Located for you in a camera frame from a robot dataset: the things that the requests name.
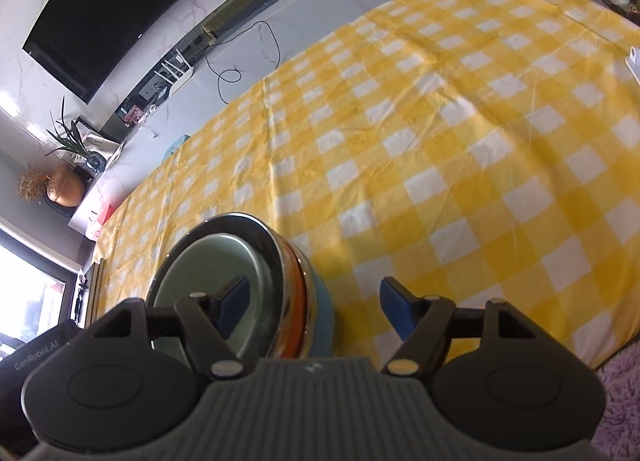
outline flower pot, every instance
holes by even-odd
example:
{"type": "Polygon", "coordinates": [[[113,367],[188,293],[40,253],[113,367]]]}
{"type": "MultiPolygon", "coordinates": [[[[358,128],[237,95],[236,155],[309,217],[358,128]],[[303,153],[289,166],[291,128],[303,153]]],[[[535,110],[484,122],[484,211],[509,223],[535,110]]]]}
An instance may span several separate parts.
{"type": "Polygon", "coordinates": [[[47,197],[62,206],[78,206],[84,197],[84,184],[68,165],[60,165],[49,176],[47,197]]]}
{"type": "Polygon", "coordinates": [[[84,161],[91,170],[95,170],[98,174],[101,174],[107,168],[107,159],[93,150],[87,152],[86,156],[84,156],[84,161]]]}

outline yellow checkered tablecloth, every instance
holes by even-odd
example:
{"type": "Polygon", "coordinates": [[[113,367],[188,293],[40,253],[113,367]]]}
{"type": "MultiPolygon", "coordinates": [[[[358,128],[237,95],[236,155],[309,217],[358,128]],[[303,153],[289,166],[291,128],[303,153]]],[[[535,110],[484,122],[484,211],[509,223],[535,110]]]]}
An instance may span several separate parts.
{"type": "MultiPolygon", "coordinates": [[[[393,0],[212,118],[116,211],[100,313],[145,297],[214,214],[295,242],[334,300],[338,355],[385,361],[378,305],[504,297],[590,365],[640,329],[640,31],[589,0],[393,0]]],[[[459,353],[468,345],[460,345],[459,353]]]]}

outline gold vase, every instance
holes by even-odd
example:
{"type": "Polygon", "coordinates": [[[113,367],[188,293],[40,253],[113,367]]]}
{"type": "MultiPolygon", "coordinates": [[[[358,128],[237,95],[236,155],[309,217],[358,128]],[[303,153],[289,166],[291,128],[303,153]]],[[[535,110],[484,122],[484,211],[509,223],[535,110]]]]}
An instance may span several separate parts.
{"type": "Polygon", "coordinates": [[[84,197],[84,184],[71,168],[60,165],[49,175],[47,196],[62,206],[78,206],[84,197]]]}

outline metal screw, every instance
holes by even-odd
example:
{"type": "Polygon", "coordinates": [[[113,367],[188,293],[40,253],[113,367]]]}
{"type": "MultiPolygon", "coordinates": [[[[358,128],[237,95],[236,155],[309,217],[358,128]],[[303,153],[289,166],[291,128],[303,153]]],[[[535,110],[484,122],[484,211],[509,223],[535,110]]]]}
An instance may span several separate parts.
{"type": "Polygon", "coordinates": [[[243,369],[242,364],[235,360],[220,360],[211,365],[211,372],[219,378],[233,378],[243,369]]]}
{"type": "Polygon", "coordinates": [[[420,370],[420,365],[413,360],[402,358],[398,360],[391,360],[386,364],[386,370],[396,376],[411,376],[420,370]]]}

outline green bowl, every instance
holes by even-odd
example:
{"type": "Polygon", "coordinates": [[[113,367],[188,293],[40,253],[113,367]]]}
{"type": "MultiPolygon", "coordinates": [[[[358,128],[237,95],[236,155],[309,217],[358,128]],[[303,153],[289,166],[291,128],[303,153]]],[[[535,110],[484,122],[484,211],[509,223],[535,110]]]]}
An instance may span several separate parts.
{"type": "MultiPolygon", "coordinates": [[[[210,234],[189,245],[169,267],[161,279],[152,305],[172,306],[178,298],[202,291],[216,295],[238,275],[251,284],[249,307],[227,339],[233,352],[243,358],[255,342],[259,322],[273,305],[269,267],[263,257],[246,241],[231,234],[210,234]]],[[[153,341],[154,349],[188,364],[178,338],[153,341]]]]}

